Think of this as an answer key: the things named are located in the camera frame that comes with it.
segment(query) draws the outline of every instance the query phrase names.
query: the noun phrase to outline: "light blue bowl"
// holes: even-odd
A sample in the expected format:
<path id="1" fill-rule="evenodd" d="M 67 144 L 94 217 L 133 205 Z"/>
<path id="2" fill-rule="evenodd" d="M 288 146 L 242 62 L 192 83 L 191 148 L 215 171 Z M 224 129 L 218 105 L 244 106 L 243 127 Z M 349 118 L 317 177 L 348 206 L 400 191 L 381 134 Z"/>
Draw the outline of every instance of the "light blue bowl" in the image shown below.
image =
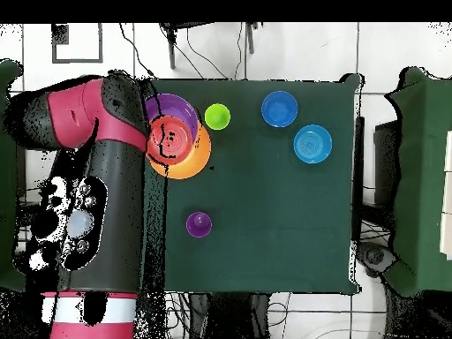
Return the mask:
<path id="1" fill-rule="evenodd" d="M 316 124 L 303 127 L 293 140 L 295 154 L 302 162 L 319 163 L 324 161 L 333 147 L 329 132 Z"/>
<path id="2" fill-rule="evenodd" d="M 298 105 L 295 98 L 285 91 L 274 91 L 262 103 L 262 116 L 270 126 L 289 126 L 297 117 Z"/>

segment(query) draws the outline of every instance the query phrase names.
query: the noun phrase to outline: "lime green cup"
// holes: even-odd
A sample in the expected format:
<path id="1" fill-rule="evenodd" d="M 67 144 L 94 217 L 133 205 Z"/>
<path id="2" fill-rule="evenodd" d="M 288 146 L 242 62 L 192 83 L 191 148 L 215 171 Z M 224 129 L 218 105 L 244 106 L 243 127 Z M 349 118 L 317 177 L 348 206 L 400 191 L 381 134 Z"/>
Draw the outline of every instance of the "lime green cup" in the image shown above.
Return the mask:
<path id="1" fill-rule="evenodd" d="M 222 104 L 212 104 L 207 108 L 204 119 L 212 130 L 222 130 L 230 122 L 230 110 Z"/>

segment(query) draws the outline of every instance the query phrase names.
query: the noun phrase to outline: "white stripe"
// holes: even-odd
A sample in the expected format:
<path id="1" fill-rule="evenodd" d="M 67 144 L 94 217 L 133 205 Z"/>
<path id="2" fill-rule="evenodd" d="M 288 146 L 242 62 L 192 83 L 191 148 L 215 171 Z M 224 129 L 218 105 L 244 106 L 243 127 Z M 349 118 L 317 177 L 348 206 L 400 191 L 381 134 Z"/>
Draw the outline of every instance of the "white stripe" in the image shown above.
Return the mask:
<path id="1" fill-rule="evenodd" d="M 42 302 L 42 322 L 49 324 L 52 321 L 53 306 L 55 305 L 55 298 L 44 298 Z"/>
<path id="2" fill-rule="evenodd" d="M 135 320 L 135 299 L 109 298 L 102 323 L 125 323 Z M 83 298 L 59 298 L 55 322 L 83 322 Z"/>

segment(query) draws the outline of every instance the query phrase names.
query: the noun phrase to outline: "floor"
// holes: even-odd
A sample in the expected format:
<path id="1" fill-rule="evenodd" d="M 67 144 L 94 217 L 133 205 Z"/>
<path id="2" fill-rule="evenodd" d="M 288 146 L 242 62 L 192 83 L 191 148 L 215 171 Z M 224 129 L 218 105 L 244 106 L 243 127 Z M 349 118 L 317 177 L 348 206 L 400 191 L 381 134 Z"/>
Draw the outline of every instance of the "floor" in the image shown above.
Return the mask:
<path id="1" fill-rule="evenodd" d="M 204 78 L 234 78 L 236 70 L 237 79 L 245 76 L 245 27 L 239 33 L 240 23 L 199 26 L 188 34 L 180 31 L 174 71 L 170 69 L 167 40 L 157 24 L 123 24 L 123 28 L 124 35 L 135 43 L 139 59 L 118 24 L 102 24 L 102 64 L 52 64 L 50 25 L 0 25 L 0 58 L 20 61 L 25 70 L 24 76 L 13 83 L 11 94 L 82 74 L 106 74 L 110 69 L 146 77 L 139 61 L 159 78 L 199 77 L 180 51 Z M 57 46 L 57 58 L 96 59 L 97 29 L 97 24 L 70 24 L 69 43 Z M 364 185 L 368 187 L 364 200 L 373 202 L 373 129 L 396 119 L 396 112 L 383 95 L 396 89 L 399 73 L 407 66 L 424 67 L 436 77 L 449 77 L 451 34 L 450 23 L 265 23 L 253 32 L 255 52 L 247 55 L 246 77 L 334 81 L 346 73 L 363 74 Z M 193 52 L 187 36 L 191 47 L 211 60 L 222 75 Z M 242 62 L 237 68 L 240 56 Z M 28 201 L 38 201 L 35 189 L 49 174 L 54 156 L 27 151 Z M 272 339 L 381 339 L 386 312 L 383 286 L 380 280 L 367 277 L 359 265 L 356 281 L 362 292 L 353 297 L 274 294 L 268 313 Z M 177 322 L 176 316 L 169 312 L 169 327 L 176 325 L 173 322 Z M 181 339 L 181 326 L 170 330 L 174 339 Z"/>

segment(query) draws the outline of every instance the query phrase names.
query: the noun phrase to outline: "purple bowl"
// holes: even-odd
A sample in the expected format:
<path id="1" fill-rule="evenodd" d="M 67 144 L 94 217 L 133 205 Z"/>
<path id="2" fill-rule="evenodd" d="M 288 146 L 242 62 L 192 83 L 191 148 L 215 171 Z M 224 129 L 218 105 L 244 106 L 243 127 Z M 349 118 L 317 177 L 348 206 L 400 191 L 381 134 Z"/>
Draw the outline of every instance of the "purple bowl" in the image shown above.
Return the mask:
<path id="1" fill-rule="evenodd" d="M 187 231 L 192 237 L 205 237 L 212 229 L 212 220 L 204 212 L 195 212 L 187 219 Z"/>
<path id="2" fill-rule="evenodd" d="M 174 94 L 158 94 L 157 98 L 160 103 L 160 110 L 164 116 L 173 116 L 184 121 L 190 128 L 193 142 L 196 140 L 198 133 L 198 116 L 196 110 L 182 97 Z M 145 101 L 147 118 L 153 121 L 160 115 L 157 101 L 154 97 L 150 97 Z"/>

